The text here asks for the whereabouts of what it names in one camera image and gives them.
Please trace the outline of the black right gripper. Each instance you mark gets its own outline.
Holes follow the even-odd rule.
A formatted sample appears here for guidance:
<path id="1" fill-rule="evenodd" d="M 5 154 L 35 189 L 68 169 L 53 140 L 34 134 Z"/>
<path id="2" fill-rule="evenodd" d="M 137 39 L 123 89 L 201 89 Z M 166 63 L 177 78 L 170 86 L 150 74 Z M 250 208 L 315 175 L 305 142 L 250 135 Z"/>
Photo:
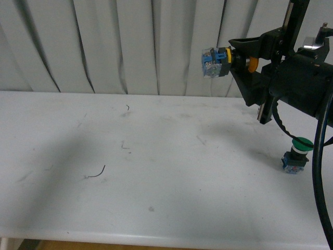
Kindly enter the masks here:
<path id="1" fill-rule="evenodd" d="M 324 108 L 325 95 L 332 88 L 332 65 L 325 63 L 332 29 L 324 23 L 316 37 L 297 51 L 298 37 L 309 1 L 290 1 L 283 27 L 274 45 L 276 58 L 250 73 L 244 64 L 232 63 L 232 73 L 247 106 L 260 106 L 258 120 L 266 124 L 283 101 L 297 110 L 318 118 Z M 263 38 L 231 39 L 229 44 L 238 54 L 261 58 Z"/>

